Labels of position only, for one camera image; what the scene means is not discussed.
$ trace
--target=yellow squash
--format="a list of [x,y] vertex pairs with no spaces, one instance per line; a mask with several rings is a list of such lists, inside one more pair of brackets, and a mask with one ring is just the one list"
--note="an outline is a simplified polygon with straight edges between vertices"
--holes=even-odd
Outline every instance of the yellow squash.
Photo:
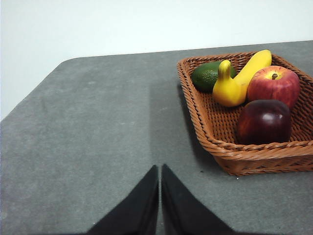
[[230,77],[231,63],[228,60],[221,62],[218,79],[213,88],[213,98],[221,105],[234,107],[246,100],[246,92],[254,74],[272,63],[272,54],[269,50],[255,53],[236,77]]

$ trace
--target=apple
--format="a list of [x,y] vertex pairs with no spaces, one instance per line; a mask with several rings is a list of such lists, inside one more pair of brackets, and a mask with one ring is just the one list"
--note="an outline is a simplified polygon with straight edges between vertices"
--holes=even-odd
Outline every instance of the apple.
[[298,75],[282,66],[268,66],[255,73],[248,89],[248,101],[278,99],[293,109],[300,93]]
[[258,99],[242,109],[237,123],[240,144],[287,142],[291,136],[291,112],[277,99]]

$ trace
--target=wicker basket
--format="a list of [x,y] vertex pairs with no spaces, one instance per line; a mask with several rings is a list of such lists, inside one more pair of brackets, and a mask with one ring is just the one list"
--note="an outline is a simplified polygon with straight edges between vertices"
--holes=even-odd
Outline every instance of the wicker basket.
[[197,138],[202,147],[230,175],[313,170],[313,79],[280,56],[272,55],[272,65],[294,71],[301,92],[292,111],[289,142],[242,145],[237,142],[236,124],[244,106],[227,108],[211,94],[199,92],[190,75],[203,63],[229,60],[240,71],[256,51],[189,57],[177,64],[181,86]]

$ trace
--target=gray table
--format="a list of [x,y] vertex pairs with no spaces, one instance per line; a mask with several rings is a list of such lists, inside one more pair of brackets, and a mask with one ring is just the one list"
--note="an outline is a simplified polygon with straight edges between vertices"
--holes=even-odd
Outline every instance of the gray table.
[[163,163],[234,230],[313,234],[313,172],[223,172],[180,88],[182,58],[265,48],[313,76],[313,41],[61,63],[1,122],[2,234],[84,232]]

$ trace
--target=yellow gourd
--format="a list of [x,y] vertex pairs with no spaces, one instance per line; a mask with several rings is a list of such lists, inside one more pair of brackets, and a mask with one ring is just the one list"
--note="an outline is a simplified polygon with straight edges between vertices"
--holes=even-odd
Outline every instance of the yellow gourd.
[[226,107],[244,103],[250,80],[258,70],[270,66],[271,62],[272,55],[269,50],[259,51],[251,57],[237,76],[231,78],[230,61],[222,61],[219,66],[218,79],[213,88],[213,98]]

